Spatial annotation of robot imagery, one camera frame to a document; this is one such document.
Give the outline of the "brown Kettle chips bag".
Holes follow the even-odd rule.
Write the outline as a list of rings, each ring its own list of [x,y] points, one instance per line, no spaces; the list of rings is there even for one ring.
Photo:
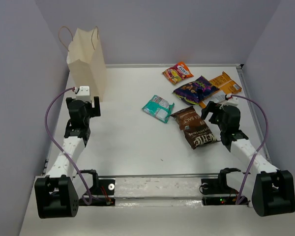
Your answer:
[[[219,142],[193,106],[171,114],[192,149]]]

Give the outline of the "orange red candy packet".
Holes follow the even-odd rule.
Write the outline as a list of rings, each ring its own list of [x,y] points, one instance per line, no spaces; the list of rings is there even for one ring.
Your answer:
[[[177,83],[180,83],[185,79],[194,77],[194,75],[189,70],[188,66],[182,61],[166,69],[162,72],[162,74],[173,85],[176,85]]]

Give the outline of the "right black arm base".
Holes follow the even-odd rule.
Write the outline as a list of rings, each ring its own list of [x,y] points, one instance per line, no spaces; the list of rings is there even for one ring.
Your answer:
[[[199,192],[204,206],[235,205],[238,191],[227,184],[227,174],[241,173],[237,168],[224,168],[216,177],[202,177]]]

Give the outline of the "purple snack bag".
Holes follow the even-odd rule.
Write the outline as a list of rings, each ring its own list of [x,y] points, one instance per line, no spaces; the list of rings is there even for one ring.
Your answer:
[[[204,76],[189,82],[173,91],[173,94],[186,104],[199,105],[201,101],[219,91],[219,88],[213,85]]]

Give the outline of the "beige paper bag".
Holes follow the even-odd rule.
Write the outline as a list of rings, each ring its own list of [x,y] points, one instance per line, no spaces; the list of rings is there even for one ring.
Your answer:
[[[102,102],[107,85],[107,69],[101,46],[99,29],[90,31],[77,28],[75,34],[69,31],[71,42],[66,45],[61,37],[62,26],[58,30],[60,43],[67,50],[66,62],[76,86],[89,86],[91,97],[99,97]]]

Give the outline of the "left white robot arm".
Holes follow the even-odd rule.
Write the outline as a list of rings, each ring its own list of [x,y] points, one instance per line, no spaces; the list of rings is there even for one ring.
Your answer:
[[[56,146],[59,154],[45,177],[34,184],[38,216],[41,219],[75,217],[79,200],[92,203],[92,194],[99,188],[95,170],[81,171],[76,162],[85,149],[89,136],[89,120],[99,117],[100,101],[83,100],[81,96],[68,97],[66,104],[69,120],[65,127],[63,144]]]

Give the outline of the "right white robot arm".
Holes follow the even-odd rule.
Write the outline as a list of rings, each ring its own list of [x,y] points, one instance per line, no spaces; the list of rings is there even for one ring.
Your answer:
[[[272,165],[252,146],[239,128],[240,110],[235,99],[228,98],[225,105],[210,101],[202,110],[201,118],[212,114],[209,122],[219,127],[222,144],[247,167],[244,173],[237,168],[222,169],[217,189],[223,193],[236,190],[236,205],[251,203],[261,217],[295,212],[293,175]]]

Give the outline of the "orange snack bar packet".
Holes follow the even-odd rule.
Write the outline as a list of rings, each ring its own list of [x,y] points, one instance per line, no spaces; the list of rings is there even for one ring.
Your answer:
[[[205,100],[199,103],[201,108],[205,108],[210,101],[215,103],[220,103],[225,100],[225,96],[229,93],[237,94],[242,91],[242,88],[239,84],[233,81],[230,76],[222,72],[222,74],[212,80],[210,80],[211,84],[219,88],[218,91],[214,92]]]

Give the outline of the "teal snack packet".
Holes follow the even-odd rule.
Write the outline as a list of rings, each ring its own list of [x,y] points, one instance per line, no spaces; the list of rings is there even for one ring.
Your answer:
[[[154,95],[148,103],[142,107],[142,111],[157,120],[167,123],[172,114],[175,104],[170,104],[167,100],[158,95]]]

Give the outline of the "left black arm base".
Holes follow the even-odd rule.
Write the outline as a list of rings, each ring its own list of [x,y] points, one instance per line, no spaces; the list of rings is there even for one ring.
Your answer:
[[[88,184],[90,193],[92,194],[90,206],[110,207],[115,205],[116,180],[114,178],[99,177],[96,170],[82,170],[81,174]],[[74,204],[77,206],[88,206],[81,196],[83,193],[83,196],[88,203],[90,201],[89,194],[78,174],[73,177],[72,182],[78,196],[80,196],[79,199],[74,200]]]

